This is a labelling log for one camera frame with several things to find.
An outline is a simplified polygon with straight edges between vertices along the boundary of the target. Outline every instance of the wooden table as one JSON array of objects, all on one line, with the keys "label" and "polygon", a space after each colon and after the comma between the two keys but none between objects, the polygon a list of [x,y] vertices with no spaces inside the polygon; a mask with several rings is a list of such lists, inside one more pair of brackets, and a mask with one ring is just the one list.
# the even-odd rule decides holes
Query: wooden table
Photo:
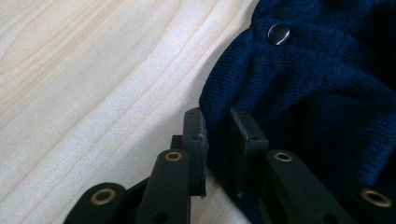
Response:
[{"label": "wooden table", "polygon": [[[256,0],[0,0],[0,223],[150,175]],[[212,176],[192,223],[245,223]]]}]

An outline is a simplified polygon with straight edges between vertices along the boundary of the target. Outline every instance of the knit texture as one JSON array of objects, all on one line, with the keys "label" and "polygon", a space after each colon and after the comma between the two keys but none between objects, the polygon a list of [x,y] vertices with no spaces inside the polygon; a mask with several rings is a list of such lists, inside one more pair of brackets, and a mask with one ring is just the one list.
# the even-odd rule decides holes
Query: knit texture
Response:
[{"label": "knit texture", "polygon": [[[271,45],[275,23],[290,39]],[[253,223],[253,199],[236,195],[224,147],[231,107],[249,111],[270,148],[300,156],[330,189],[375,185],[396,195],[395,2],[263,1],[250,28],[212,70],[200,98],[207,166]]]}]

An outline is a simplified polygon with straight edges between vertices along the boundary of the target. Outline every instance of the dark blue knit fabric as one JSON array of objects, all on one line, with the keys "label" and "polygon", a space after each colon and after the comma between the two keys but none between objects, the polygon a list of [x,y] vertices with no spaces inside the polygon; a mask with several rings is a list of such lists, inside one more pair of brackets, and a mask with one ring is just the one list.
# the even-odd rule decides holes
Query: dark blue knit fabric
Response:
[{"label": "dark blue knit fabric", "polygon": [[[285,45],[267,32],[290,28]],[[224,147],[231,107],[258,121],[270,148],[299,155],[329,188],[379,186],[396,195],[395,2],[264,1],[249,29],[220,57],[200,98],[207,166],[255,223],[254,200],[238,198]]]}]

